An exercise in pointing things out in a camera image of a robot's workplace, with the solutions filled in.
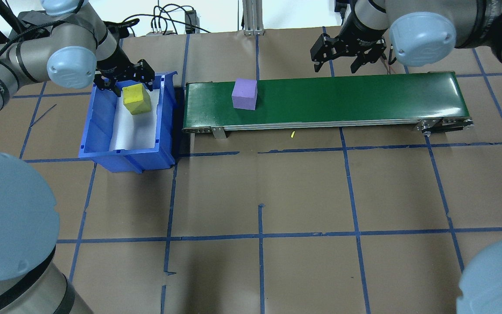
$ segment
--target blue plastic bin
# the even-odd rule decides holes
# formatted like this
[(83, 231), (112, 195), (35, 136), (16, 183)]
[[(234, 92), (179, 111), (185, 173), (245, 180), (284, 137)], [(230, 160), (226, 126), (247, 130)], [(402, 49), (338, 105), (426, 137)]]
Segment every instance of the blue plastic bin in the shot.
[[(177, 72), (156, 74), (153, 88), (160, 89), (156, 143), (149, 149), (109, 150), (118, 97), (112, 91), (100, 91), (93, 87), (78, 157), (92, 159), (111, 172), (142, 173), (144, 170), (171, 167), (175, 163), (171, 153), (173, 109), (177, 107), (172, 81), (174, 74)], [(117, 86), (123, 88), (134, 84), (138, 83), (128, 80), (118, 82)]]

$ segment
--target metal post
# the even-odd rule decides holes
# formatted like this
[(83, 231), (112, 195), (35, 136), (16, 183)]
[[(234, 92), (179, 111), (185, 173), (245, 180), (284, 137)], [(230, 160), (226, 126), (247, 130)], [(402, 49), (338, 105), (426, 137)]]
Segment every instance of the metal post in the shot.
[(243, 33), (246, 36), (264, 34), (263, 0), (243, 0)]

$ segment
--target yellow cube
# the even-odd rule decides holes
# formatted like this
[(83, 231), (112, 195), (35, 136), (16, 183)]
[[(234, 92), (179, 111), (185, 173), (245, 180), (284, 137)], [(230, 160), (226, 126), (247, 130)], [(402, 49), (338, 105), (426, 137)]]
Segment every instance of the yellow cube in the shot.
[(131, 115), (148, 113), (152, 110), (150, 95), (142, 83), (123, 88), (123, 105)]

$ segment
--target black cable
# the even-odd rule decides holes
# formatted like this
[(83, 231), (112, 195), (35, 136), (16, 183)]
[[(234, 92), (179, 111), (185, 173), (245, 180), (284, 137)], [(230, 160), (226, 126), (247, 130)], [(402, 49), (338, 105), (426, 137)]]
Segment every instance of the black cable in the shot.
[(84, 0), (78, 0), (77, 8), (75, 8), (75, 10), (73, 11), (73, 14), (77, 14), (80, 11), (83, 3), (84, 3)]
[[(156, 15), (156, 8), (159, 8), (160, 9), (160, 13), (158, 14), (158, 16), (162, 16), (162, 12), (164, 12), (165, 14), (167, 14), (167, 16), (170, 18), (172, 18), (172, 16), (170, 15), (170, 12), (167, 12), (165, 11), (166, 7), (169, 6), (170, 4), (166, 4), (165, 6), (163, 7), (160, 7), (160, 6), (155, 6), (154, 7), (154, 10), (153, 10), (153, 14)], [(177, 34), (177, 28), (176, 28), (176, 25), (174, 23), (172, 23), (173, 25), (173, 31)]]
[[(125, 22), (126, 20), (129, 20), (130, 18), (135, 17), (135, 16), (152, 16), (152, 17), (154, 17), (155, 15), (153, 15), (153, 14), (133, 14), (132, 16), (126, 17), (123, 20), (123, 22)], [(163, 16), (161, 18), (163, 18), (164, 20), (171, 20), (172, 22), (176, 22), (176, 23), (179, 23), (179, 24), (183, 24), (183, 25), (187, 25), (187, 26), (193, 26), (194, 28), (197, 28), (198, 30), (202, 30), (203, 32), (210, 33), (209, 31), (205, 30), (204, 28), (200, 28), (199, 26), (196, 26), (196, 25), (191, 25), (191, 24), (187, 24), (187, 23), (184, 23), (184, 22), (180, 22), (179, 20), (172, 20), (171, 18), (167, 18), (167, 17), (163, 17)]]
[[(166, 10), (167, 6), (176, 6), (176, 8), (174, 8), (173, 10)], [(187, 12), (187, 10), (184, 9), (184, 7), (191, 8), (191, 10), (195, 9), (195, 8), (193, 8), (193, 6), (179, 6), (177, 4), (170, 3), (170, 4), (166, 4), (163, 7), (161, 7), (160, 5), (154, 6), (154, 10), (153, 10), (152, 13), (154, 15), (156, 15), (156, 8), (159, 8), (160, 9), (160, 13), (159, 13), (158, 17), (162, 16), (162, 12), (164, 12), (171, 19), (172, 16), (170, 15), (170, 12), (174, 12), (177, 9), (181, 9), (181, 10), (183, 10), (185, 12), (185, 15), (187, 15), (189, 17), (189, 23), (193, 24), (192, 21), (191, 21), (191, 17), (189, 16), (189, 13)], [(166, 28), (165, 28), (164, 32), (162, 32), (162, 34), (166, 34), (166, 31), (168, 29), (168, 22), (167, 22), (167, 20), (165, 20), (165, 23), (166, 23)], [(177, 34), (178, 32), (177, 32), (177, 28), (176, 28), (175, 24), (172, 23), (172, 25), (173, 25), (174, 33)], [(152, 20), (151, 20), (151, 28), (152, 28), (153, 32), (154, 32), (154, 29), (156, 29), (156, 32), (158, 32), (158, 29), (162, 28), (160, 20), (158, 20), (158, 25), (156, 25), (156, 17), (152, 18)]]
[(169, 10), (167, 12), (174, 12), (177, 9), (181, 9), (181, 10), (183, 10), (183, 12), (185, 12), (185, 16), (187, 16), (187, 19), (189, 20), (189, 24), (197, 24), (197, 21), (191, 20), (191, 16), (189, 15), (189, 12), (187, 12), (187, 10), (185, 10), (185, 7), (189, 7), (189, 8), (191, 8), (191, 10), (195, 10), (195, 8), (193, 8), (192, 6), (179, 6), (178, 4), (170, 3), (170, 4), (166, 4), (164, 6), (164, 10), (166, 9), (167, 6), (175, 6), (176, 7), (175, 9)]
[(5, 53), (5, 51), (7, 51), (7, 49), (9, 47), (11, 47), (12, 44), (14, 44), (15, 42), (18, 42), (18, 40), (20, 40), (22, 37), (26, 36), (27, 34), (30, 34), (34, 31), (37, 31), (37, 30), (40, 30), (41, 28), (45, 28), (45, 27), (50, 27), (50, 26), (58, 26), (58, 25), (61, 25), (65, 23), (64, 20), (55, 20), (53, 22), (49, 22), (49, 23), (45, 23), (45, 24), (42, 24), (42, 25), (38, 25), (38, 26), (35, 26), (35, 27), (32, 27), (32, 28), (29, 28), (28, 30), (25, 30), (24, 32), (18, 34), (17, 36), (13, 37), (12, 39), (10, 39), (1, 49), (0, 49), (0, 58), (1, 56)]

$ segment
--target metal bracket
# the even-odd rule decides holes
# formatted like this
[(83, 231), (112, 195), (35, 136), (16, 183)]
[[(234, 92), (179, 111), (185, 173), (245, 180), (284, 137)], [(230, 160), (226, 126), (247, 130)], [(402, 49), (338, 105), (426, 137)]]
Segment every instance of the metal bracket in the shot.
[(243, 0), (243, 22), (245, 36), (264, 34), (263, 0)]
[(212, 133), (212, 129), (209, 127), (188, 127), (186, 129), (183, 129), (183, 133), (189, 133), (189, 134)]
[(183, 133), (212, 133), (214, 138), (217, 140), (227, 139), (226, 132), (223, 126), (214, 126), (214, 127), (191, 127), (183, 129)]
[(213, 135), (215, 139), (226, 139), (226, 133), (224, 131), (224, 128), (221, 126), (215, 126), (212, 128)]
[(474, 127), (474, 121), (470, 117), (434, 118), (421, 119), (416, 125), (416, 131), (421, 131), (423, 135), (429, 137), (432, 133), (468, 130), (472, 127)]

